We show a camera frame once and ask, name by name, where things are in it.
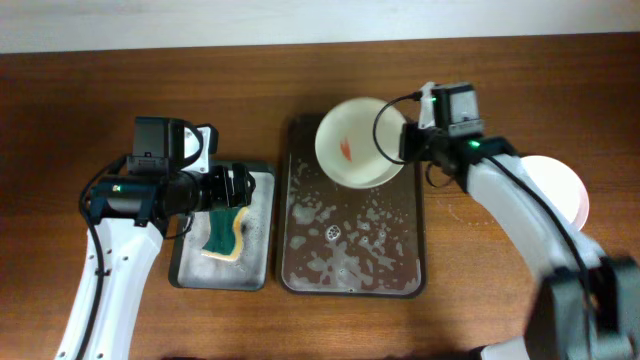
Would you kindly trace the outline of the white plate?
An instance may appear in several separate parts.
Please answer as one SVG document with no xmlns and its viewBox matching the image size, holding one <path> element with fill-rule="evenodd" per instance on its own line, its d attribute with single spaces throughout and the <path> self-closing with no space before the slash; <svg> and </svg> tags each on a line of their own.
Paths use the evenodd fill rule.
<svg viewBox="0 0 640 360">
<path fill-rule="evenodd" d="M 315 154 L 331 180 L 347 188 L 369 189 L 402 170 L 395 161 L 405 118 L 384 105 L 375 98 L 354 98 L 340 103 L 321 120 Z"/>
<path fill-rule="evenodd" d="M 576 228 L 581 230 L 589 216 L 590 201 L 580 177 L 563 162 L 542 155 L 521 159 L 538 188 Z"/>
</svg>

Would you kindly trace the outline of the small soapy metal tray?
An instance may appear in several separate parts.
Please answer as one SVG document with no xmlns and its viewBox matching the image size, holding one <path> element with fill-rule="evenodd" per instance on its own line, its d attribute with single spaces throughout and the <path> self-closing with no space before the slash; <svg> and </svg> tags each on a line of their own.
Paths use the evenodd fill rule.
<svg viewBox="0 0 640 360">
<path fill-rule="evenodd" d="M 180 220 L 169 282 L 177 288 L 257 291 L 267 274 L 275 169 L 263 162 L 246 164 L 256 187 L 251 204 L 198 212 Z"/>
</svg>

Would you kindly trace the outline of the green yellow sponge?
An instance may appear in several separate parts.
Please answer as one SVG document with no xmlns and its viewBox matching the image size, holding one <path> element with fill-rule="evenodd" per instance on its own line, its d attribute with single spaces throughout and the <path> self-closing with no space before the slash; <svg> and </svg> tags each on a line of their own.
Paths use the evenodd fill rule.
<svg viewBox="0 0 640 360">
<path fill-rule="evenodd" d="M 244 248 L 243 220 L 248 212 L 247 207 L 210 212 L 210 235 L 201 254 L 227 262 L 238 260 Z"/>
</svg>

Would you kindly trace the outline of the white plate top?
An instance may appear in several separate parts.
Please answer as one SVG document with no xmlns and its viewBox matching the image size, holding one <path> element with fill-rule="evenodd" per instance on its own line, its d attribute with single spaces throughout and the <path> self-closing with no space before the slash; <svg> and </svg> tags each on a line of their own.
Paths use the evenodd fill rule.
<svg viewBox="0 0 640 360">
<path fill-rule="evenodd" d="M 347 188 L 369 189 L 402 170 L 395 161 L 405 118 L 384 105 L 375 98 L 354 98 L 340 103 L 321 120 L 315 154 L 331 180 Z"/>
</svg>

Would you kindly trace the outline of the large brown tray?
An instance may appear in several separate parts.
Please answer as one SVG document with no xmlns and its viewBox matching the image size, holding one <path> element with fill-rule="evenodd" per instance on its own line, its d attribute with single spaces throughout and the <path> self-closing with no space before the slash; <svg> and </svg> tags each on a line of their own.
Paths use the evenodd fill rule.
<svg viewBox="0 0 640 360">
<path fill-rule="evenodd" d="M 356 190 L 320 168 L 314 149 L 322 117 L 291 120 L 284 155 L 276 276 L 299 295 L 414 298 L 426 287 L 419 166 Z"/>
</svg>

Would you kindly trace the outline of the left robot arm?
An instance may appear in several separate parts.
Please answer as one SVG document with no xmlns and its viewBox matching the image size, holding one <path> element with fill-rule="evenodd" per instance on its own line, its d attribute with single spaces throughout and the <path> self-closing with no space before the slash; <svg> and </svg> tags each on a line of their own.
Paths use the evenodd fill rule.
<svg viewBox="0 0 640 360">
<path fill-rule="evenodd" d="M 100 170 L 82 190 L 79 211 L 87 252 L 59 359 L 125 359 L 142 293 L 172 217 L 216 215 L 203 255 L 239 258 L 254 177 L 246 166 L 208 171 L 123 174 L 125 157 Z"/>
</svg>

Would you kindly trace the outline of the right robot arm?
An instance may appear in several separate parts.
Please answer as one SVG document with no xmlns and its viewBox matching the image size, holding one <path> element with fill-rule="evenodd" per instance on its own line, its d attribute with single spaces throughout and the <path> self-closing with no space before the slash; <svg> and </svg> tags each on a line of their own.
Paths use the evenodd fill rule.
<svg viewBox="0 0 640 360">
<path fill-rule="evenodd" d="M 611 257 L 567 220 L 503 137 L 486 137 L 469 83 L 425 84 L 403 126 L 399 157 L 440 167 L 501 226 L 538 281 L 523 335 L 486 345 L 477 359 L 636 359 L 639 265 Z"/>
</svg>

